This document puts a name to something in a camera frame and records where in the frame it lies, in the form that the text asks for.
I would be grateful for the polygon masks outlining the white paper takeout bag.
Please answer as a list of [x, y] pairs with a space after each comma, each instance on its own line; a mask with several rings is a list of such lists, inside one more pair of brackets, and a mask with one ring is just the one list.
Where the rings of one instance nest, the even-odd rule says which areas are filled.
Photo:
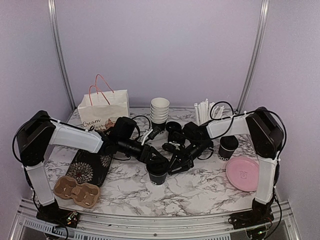
[[95, 130], [108, 130], [113, 127], [120, 117], [129, 117], [129, 94], [126, 89], [113, 90], [107, 81], [104, 81], [109, 91], [103, 91], [98, 87], [98, 78], [88, 89], [88, 93], [82, 98], [77, 110], [83, 128]]

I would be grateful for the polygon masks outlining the black coffee cup lid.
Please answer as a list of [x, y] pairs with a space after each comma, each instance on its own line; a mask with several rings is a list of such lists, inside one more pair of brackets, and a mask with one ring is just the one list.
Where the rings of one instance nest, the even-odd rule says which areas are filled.
[[228, 151], [235, 151], [239, 146], [239, 141], [234, 135], [223, 136], [220, 138], [220, 145]]

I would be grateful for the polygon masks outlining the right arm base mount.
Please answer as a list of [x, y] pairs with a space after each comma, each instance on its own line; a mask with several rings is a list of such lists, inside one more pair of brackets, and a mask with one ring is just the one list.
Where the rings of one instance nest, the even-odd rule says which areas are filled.
[[275, 219], [271, 208], [274, 199], [272, 197], [267, 204], [262, 204], [254, 198], [251, 210], [232, 213], [228, 222], [235, 230], [272, 222]]

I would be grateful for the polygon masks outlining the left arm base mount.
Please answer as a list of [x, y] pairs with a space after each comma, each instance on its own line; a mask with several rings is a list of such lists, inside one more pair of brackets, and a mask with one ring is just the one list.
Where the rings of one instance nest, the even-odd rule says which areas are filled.
[[76, 228], [79, 223], [80, 214], [75, 210], [61, 209], [55, 201], [52, 204], [39, 205], [36, 218], [59, 227]]

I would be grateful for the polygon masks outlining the black takeout coffee cup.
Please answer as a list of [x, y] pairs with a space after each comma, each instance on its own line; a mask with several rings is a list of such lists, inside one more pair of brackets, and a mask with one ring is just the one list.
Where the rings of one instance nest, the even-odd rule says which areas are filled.
[[162, 185], [165, 182], [167, 178], [167, 174], [168, 174], [167, 172], [159, 173], [159, 174], [155, 174], [153, 172], [148, 173], [151, 183], [157, 186]]
[[228, 161], [230, 160], [230, 158], [233, 156], [235, 150], [232, 149], [225, 149], [223, 148], [222, 146], [219, 147], [218, 149], [218, 158], [221, 160], [221, 161]]

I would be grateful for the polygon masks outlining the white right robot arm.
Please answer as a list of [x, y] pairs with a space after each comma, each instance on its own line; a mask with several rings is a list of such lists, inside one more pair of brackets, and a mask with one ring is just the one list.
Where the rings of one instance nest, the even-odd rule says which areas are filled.
[[287, 141], [287, 131], [282, 119], [273, 111], [259, 107], [222, 118], [214, 118], [202, 125], [189, 122], [181, 132], [172, 131], [192, 144], [212, 143], [223, 137], [246, 135], [258, 160], [259, 175], [254, 201], [259, 205], [248, 212], [247, 219], [258, 224], [267, 216], [264, 205], [272, 202], [280, 173], [280, 154]]

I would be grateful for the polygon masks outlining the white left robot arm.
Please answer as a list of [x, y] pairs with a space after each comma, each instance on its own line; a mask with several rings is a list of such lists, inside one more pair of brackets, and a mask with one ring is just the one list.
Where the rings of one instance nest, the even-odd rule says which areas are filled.
[[19, 127], [12, 140], [12, 153], [22, 164], [29, 185], [51, 222], [60, 222], [64, 215], [62, 209], [54, 204], [56, 200], [44, 167], [48, 146], [66, 146], [104, 156], [120, 152], [147, 166], [166, 165], [168, 159], [153, 146], [131, 138], [137, 127], [134, 119], [124, 116], [106, 131], [87, 130], [50, 118], [44, 110], [38, 111]]

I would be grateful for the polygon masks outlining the brown cardboard cup carrier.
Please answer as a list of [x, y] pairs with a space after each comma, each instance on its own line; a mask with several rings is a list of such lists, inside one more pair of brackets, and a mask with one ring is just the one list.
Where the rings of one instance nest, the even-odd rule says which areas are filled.
[[60, 177], [53, 189], [54, 194], [62, 199], [73, 199], [76, 205], [91, 209], [100, 197], [100, 188], [90, 183], [79, 184], [69, 176]]

